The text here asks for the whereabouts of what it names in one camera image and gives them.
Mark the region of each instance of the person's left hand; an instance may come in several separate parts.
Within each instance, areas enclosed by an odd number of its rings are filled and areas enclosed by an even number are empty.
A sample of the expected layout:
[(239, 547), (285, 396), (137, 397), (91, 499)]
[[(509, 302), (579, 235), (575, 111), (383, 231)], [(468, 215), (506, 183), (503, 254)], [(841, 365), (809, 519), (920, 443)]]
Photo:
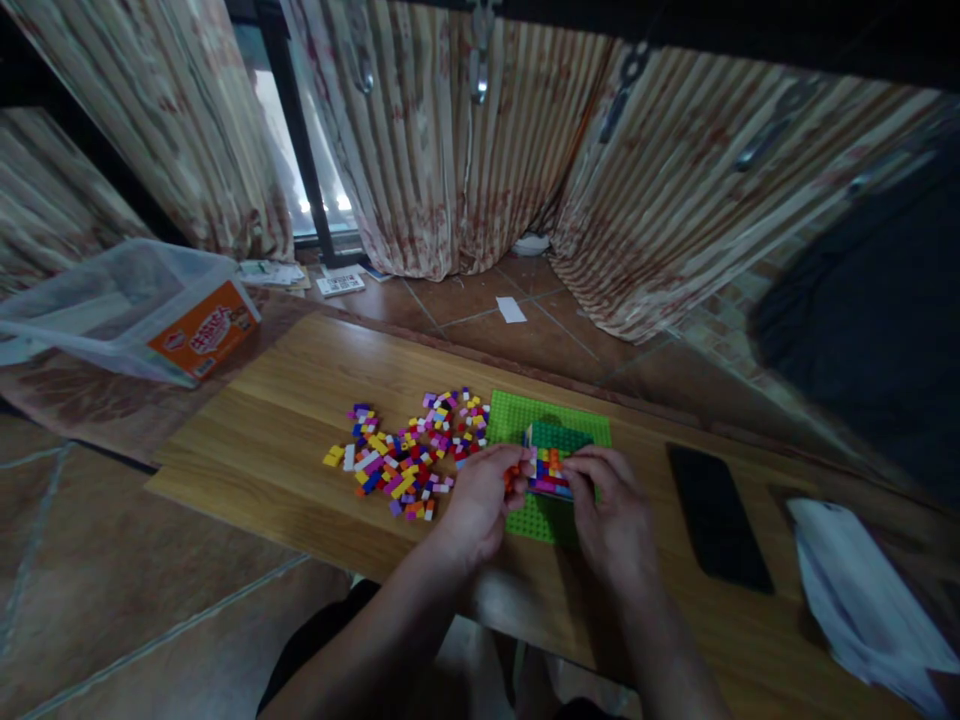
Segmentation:
[[(437, 530), (468, 567), (493, 557), (503, 540), (507, 515), (523, 507), (530, 458), (530, 450), (519, 445), (495, 445), (471, 456), (460, 470)], [(518, 462), (523, 462), (521, 477), (505, 496), (503, 474)]]

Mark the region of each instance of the yellow lego brick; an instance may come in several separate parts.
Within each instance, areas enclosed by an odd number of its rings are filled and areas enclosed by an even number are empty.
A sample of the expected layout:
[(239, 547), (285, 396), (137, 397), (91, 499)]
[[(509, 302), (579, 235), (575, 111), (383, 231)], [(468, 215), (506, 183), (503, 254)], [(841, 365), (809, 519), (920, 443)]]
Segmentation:
[(404, 477), (404, 481), (399, 485), (397, 485), (393, 489), (393, 492), (390, 493), (393, 496), (394, 500), (399, 500), (400, 496), (403, 495), (407, 491), (407, 488), (413, 485), (413, 481), (416, 480), (415, 477), (407, 477), (406, 474), (404, 474), (403, 477)]
[(369, 443), (370, 443), (370, 447), (372, 447), (374, 450), (376, 450), (376, 451), (377, 451), (378, 453), (380, 453), (381, 455), (388, 455), (388, 454), (390, 454), (390, 450), (387, 448), (386, 445), (383, 444), (383, 442), (382, 442), (382, 440), (380, 439), (379, 436), (377, 436), (377, 435), (371, 435), (371, 436), (370, 436)]

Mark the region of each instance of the orange label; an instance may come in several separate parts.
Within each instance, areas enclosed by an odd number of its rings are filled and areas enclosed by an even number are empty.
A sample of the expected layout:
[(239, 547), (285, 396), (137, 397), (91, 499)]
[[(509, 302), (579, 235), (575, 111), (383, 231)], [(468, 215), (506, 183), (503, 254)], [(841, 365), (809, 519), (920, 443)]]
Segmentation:
[(202, 380), (256, 326), (250, 308), (228, 280), (147, 344)]

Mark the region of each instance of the green lego baseplate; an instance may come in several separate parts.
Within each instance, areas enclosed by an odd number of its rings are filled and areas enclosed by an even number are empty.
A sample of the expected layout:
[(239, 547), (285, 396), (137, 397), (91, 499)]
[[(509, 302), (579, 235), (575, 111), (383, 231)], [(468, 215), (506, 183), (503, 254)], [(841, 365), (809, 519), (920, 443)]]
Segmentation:
[(544, 449), (556, 448), (565, 453), (575, 453), (580, 448), (593, 443), (593, 435), (590, 433), (545, 422), (531, 424), (527, 434), (527, 445)]
[[(594, 445), (613, 445), (610, 420), (602, 415), (532, 400), (503, 390), (493, 391), (486, 432), (491, 445), (502, 442), (520, 444), (527, 428), (533, 423), (585, 433), (592, 438)], [(573, 520), (573, 505), (533, 493), (527, 495), (522, 510), (511, 513), (507, 518), (507, 532), (560, 547), (575, 548), (580, 545)]]

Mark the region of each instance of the floral curtain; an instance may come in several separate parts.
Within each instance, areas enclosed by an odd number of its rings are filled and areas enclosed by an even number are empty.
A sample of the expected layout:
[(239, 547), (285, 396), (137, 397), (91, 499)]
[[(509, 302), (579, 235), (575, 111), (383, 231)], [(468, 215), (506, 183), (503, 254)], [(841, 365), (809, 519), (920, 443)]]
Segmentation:
[[(667, 48), (606, 145), (617, 49), (559, 204), (553, 266), (591, 319), (640, 342), (843, 201), (850, 181), (928, 122), (939, 93)], [(800, 81), (815, 95), (752, 167), (740, 153)]]
[(150, 236), (89, 158), (43, 111), (0, 111), (0, 299)]
[(492, 266), (560, 186), (613, 41), (497, 20), (489, 92), (474, 105), (469, 14), (362, 2), (364, 95), (348, 59), (351, 4), (283, 5), (373, 262), (433, 280)]
[(194, 247), (292, 259), (223, 0), (2, 3)]

